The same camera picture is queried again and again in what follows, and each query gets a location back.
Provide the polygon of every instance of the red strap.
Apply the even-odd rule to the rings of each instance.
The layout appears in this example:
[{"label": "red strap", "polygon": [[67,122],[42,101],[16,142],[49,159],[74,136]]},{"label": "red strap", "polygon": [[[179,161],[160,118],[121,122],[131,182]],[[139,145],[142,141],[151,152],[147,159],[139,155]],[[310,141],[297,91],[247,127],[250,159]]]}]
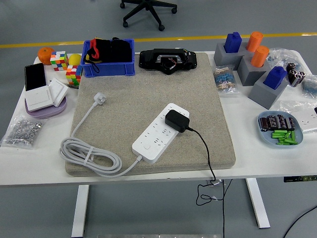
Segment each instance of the red strap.
[{"label": "red strap", "polygon": [[93,39],[93,40],[90,41],[90,49],[92,47],[94,48],[96,53],[95,54],[91,54],[91,57],[98,60],[99,59],[99,50],[97,49],[96,39]]}]

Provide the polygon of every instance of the smartphone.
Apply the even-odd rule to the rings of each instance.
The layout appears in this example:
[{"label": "smartphone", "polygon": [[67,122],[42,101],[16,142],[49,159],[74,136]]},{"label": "smartphone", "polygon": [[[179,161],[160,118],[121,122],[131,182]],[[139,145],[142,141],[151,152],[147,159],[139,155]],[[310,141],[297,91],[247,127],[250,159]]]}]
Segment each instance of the smartphone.
[{"label": "smartphone", "polygon": [[37,63],[24,67],[25,91],[46,86],[44,64]]}]

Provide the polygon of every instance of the chair wheel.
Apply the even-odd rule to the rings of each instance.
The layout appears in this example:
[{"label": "chair wheel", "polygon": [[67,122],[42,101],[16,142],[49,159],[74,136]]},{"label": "chair wheel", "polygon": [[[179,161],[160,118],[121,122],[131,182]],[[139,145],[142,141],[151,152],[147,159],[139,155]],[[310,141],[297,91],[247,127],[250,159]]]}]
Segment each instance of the chair wheel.
[{"label": "chair wheel", "polygon": [[158,27],[158,29],[159,29],[159,31],[163,31],[163,30],[165,29],[165,26],[160,25],[160,26]]}]

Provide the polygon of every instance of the orange block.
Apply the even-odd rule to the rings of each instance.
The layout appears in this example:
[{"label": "orange block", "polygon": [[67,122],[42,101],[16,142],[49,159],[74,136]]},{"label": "orange block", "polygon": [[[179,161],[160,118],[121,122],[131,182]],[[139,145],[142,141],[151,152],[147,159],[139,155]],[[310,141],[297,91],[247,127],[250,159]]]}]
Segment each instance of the orange block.
[{"label": "orange block", "polygon": [[246,49],[250,52],[255,52],[260,46],[263,39],[263,34],[259,31],[254,31],[251,33]]},{"label": "orange block", "polygon": [[254,66],[254,67],[262,67],[265,60],[266,60],[266,57],[269,53],[269,48],[266,47],[266,46],[259,46],[256,51],[254,52],[254,55],[251,59],[251,64]]}]

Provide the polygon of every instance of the white electrical socket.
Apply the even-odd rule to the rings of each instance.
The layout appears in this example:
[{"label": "white electrical socket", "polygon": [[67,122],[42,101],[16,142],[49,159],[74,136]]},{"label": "white electrical socket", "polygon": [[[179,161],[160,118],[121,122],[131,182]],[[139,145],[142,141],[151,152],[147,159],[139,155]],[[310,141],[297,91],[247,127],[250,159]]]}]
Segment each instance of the white electrical socket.
[{"label": "white electrical socket", "polygon": [[132,144],[133,153],[137,156],[142,155],[143,160],[149,164],[154,164],[158,160],[178,134],[177,130],[165,124],[165,115],[170,110],[175,110],[189,118],[188,111],[170,103]]},{"label": "white electrical socket", "polygon": [[317,108],[292,113],[302,129],[302,132],[317,129]]}]

